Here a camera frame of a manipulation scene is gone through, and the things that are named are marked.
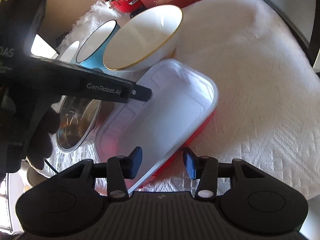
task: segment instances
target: blue bowl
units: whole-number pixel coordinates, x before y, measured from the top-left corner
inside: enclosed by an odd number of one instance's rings
[[[103,53],[107,44],[120,29],[116,20],[110,20],[96,29],[80,48],[76,63],[86,68],[99,68],[107,72],[103,64]]]

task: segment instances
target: white tray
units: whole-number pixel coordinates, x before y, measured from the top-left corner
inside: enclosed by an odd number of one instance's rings
[[[137,84],[151,88],[152,98],[119,105],[95,138],[100,162],[142,147],[139,172],[126,180],[129,193],[183,145],[213,112],[219,97],[210,78],[173,59],[152,66]]]

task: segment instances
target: white blanket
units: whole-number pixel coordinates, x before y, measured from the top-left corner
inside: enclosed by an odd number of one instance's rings
[[[191,148],[220,162],[244,159],[307,199],[320,194],[320,81],[285,23],[263,0],[203,0],[183,11],[175,58],[212,78],[220,92],[214,119]],[[92,31],[81,28],[82,36]],[[61,48],[76,39],[71,33]],[[94,157],[86,152],[49,161],[61,170]],[[99,181],[97,190],[105,186]],[[196,186],[179,156],[142,190]],[[218,193],[227,189],[221,179]]]

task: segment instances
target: ribbed black surface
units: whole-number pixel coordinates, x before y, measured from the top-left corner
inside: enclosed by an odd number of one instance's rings
[[[25,234],[23,239],[46,239]],[[215,205],[193,199],[189,192],[135,192],[126,202],[111,204],[91,228],[61,240],[305,240],[298,232],[263,237],[235,229]]]

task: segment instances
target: black cable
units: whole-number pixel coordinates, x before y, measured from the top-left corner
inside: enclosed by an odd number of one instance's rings
[[[59,173],[59,172],[57,172],[57,170],[46,159],[44,159],[44,161],[50,167],[51,170],[53,170],[56,174]]]

